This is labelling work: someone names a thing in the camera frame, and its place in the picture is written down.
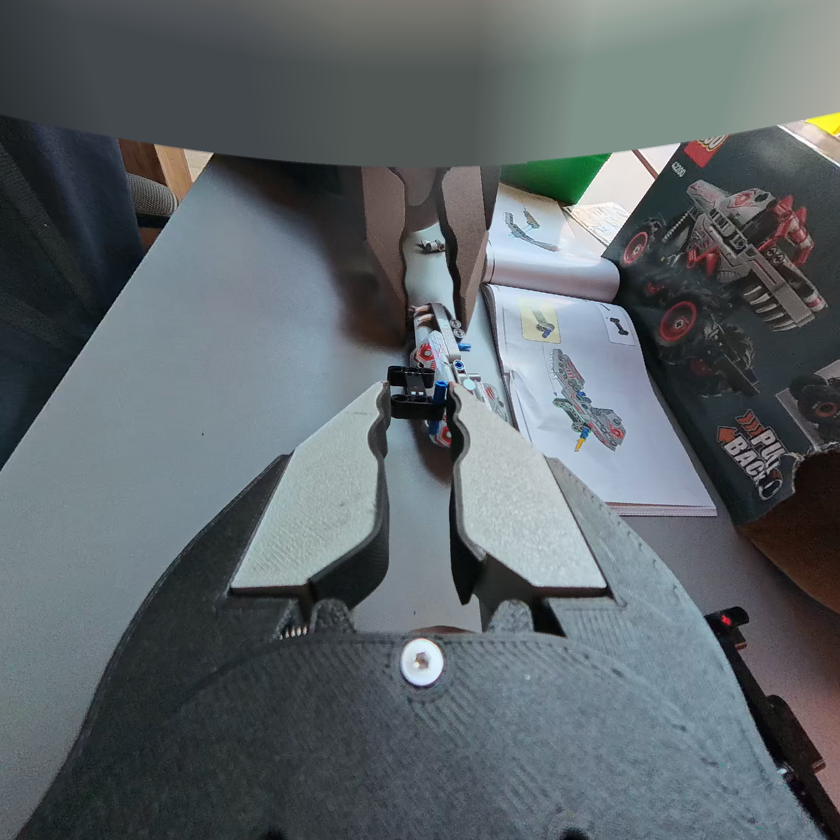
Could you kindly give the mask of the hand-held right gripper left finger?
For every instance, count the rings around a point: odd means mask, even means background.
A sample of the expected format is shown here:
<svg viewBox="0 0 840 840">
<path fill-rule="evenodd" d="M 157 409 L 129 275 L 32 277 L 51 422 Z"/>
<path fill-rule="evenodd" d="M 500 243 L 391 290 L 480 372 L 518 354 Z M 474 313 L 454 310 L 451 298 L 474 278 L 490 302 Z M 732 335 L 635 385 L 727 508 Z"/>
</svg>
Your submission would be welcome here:
<svg viewBox="0 0 840 840">
<path fill-rule="evenodd" d="M 295 448 L 230 582 L 235 595 L 361 604 L 389 562 L 390 389 L 377 382 Z"/>
</svg>

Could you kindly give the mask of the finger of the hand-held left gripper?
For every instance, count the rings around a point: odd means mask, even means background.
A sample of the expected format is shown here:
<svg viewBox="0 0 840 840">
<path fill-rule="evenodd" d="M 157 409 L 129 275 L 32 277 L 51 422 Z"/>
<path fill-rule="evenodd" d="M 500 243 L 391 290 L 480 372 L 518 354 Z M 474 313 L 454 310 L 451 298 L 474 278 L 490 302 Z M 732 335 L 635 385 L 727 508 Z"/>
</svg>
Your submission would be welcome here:
<svg viewBox="0 0 840 840">
<path fill-rule="evenodd" d="M 406 194 L 403 180 L 392 169 L 361 167 L 364 242 L 371 256 L 391 328 L 401 341 L 407 333 Z"/>
<path fill-rule="evenodd" d="M 439 223 L 444 234 L 454 312 L 469 327 L 483 277 L 490 227 L 490 168 L 453 166 L 439 184 Z"/>
</svg>

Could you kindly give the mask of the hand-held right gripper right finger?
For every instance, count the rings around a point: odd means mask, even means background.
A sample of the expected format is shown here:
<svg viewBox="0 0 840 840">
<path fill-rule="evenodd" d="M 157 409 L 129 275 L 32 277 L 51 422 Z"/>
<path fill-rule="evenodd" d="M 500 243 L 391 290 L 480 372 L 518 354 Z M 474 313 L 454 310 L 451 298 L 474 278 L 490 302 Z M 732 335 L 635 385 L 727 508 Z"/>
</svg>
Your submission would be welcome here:
<svg viewBox="0 0 840 840">
<path fill-rule="evenodd" d="M 608 584 L 548 460 L 465 387 L 447 402 L 453 484 L 451 564 L 464 603 L 476 598 L 481 625 L 498 607 L 532 612 L 549 599 L 608 595 Z"/>
</svg>

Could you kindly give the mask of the grey lego panel assembly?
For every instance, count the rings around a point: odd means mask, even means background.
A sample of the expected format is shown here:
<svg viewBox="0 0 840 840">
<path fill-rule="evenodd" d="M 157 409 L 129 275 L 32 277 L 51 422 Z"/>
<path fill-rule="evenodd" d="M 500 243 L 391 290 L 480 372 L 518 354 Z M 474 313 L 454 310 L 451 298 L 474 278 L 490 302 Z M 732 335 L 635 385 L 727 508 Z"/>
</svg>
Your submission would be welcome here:
<svg viewBox="0 0 840 840">
<path fill-rule="evenodd" d="M 448 388 L 444 418 L 420 423 L 425 438 L 441 448 L 450 448 L 456 438 L 457 449 L 472 438 L 481 454 L 525 447 L 490 328 L 467 331 L 441 303 L 409 312 L 415 337 L 411 360 L 433 376 L 428 394 L 435 396 L 438 384 Z"/>
</svg>

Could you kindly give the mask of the small black lego frame piece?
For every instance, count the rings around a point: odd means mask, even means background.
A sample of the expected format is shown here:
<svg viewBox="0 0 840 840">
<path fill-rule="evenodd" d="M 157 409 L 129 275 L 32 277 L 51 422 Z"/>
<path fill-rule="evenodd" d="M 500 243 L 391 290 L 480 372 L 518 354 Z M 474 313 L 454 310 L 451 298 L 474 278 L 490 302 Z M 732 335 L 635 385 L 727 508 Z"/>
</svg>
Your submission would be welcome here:
<svg viewBox="0 0 840 840">
<path fill-rule="evenodd" d="M 429 369 L 391 365 L 387 381 L 392 389 L 391 416 L 394 419 L 441 422 L 445 418 L 448 382 Z"/>
</svg>

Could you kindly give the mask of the lego instruction booklet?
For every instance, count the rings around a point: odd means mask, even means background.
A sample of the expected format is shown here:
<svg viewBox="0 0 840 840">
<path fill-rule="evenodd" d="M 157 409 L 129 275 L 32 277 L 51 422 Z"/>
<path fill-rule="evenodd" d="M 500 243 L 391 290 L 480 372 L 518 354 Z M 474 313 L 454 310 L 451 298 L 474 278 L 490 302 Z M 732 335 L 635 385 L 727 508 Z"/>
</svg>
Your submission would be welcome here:
<svg viewBox="0 0 840 840">
<path fill-rule="evenodd" d="M 499 185 L 481 290 L 516 427 L 624 516 L 715 517 L 618 282 L 556 201 Z"/>
</svg>

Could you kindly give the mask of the lego set cardboard box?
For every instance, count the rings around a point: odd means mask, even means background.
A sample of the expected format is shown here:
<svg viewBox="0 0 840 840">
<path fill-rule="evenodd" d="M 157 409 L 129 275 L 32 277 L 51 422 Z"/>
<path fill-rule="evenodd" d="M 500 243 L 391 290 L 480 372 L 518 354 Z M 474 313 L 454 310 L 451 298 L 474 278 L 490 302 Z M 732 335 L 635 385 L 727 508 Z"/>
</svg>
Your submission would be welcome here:
<svg viewBox="0 0 840 840">
<path fill-rule="evenodd" d="M 838 613 L 838 137 L 680 145 L 604 256 L 733 524 Z"/>
</svg>

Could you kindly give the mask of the black lego chassis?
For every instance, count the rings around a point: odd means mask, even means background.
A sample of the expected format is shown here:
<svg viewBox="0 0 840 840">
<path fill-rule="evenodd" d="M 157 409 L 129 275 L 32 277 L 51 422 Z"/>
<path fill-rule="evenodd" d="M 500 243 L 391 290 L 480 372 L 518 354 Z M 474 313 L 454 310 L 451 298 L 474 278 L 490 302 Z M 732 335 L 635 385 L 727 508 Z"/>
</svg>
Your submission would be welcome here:
<svg viewBox="0 0 840 840">
<path fill-rule="evenodd" d="M 822 755 L 786 701 L 766 694 L 742 657 L 747 641 L 741 628 L 749 623 L 747 612 L 733 606 L 708 613 L 705 620 L 726 655 L 777 771 L 802 799 L 825 793 L 817 776 L 825 768 Z"/>
</svg>

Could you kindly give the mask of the green plastic bin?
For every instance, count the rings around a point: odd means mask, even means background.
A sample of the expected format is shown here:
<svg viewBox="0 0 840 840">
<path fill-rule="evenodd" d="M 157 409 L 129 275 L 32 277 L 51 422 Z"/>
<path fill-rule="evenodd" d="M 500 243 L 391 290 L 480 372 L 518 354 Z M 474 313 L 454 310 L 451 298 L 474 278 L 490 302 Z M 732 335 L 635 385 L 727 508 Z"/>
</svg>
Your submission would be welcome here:
<svg viewBox="0 0 840 840">
<path fill-rule="evenodd" d="M 505 165 L 500 182 L 566 205 L 576 204 L 611 153 Z"/>
</svg>

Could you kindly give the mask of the white sticker sheet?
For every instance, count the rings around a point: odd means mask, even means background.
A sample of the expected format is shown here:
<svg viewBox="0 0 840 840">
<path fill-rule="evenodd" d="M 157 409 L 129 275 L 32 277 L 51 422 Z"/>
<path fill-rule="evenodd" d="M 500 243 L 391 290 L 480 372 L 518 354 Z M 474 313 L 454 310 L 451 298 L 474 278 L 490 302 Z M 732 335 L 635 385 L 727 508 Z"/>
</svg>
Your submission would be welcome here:
<svg viewBox="0 0 840 840">
<path fill-rule="evenodd" d="M 581 256 L 601 257 L 625 225 L 630 213 L 620 203 L 564 206 L 560 247 Z"/>
</svg>

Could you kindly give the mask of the dark office chair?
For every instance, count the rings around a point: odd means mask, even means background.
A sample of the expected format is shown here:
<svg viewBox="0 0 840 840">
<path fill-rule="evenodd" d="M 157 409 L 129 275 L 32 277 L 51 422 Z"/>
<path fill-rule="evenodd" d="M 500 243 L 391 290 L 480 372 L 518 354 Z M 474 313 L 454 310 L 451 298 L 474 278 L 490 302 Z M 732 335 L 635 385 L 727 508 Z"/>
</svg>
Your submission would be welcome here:
<svg viewBox="0 0 840 840">
<path fill-rule="evenodd" d="M 144 256 L 114 138 L 1 118 L 1 464 Z"/>
</svg>

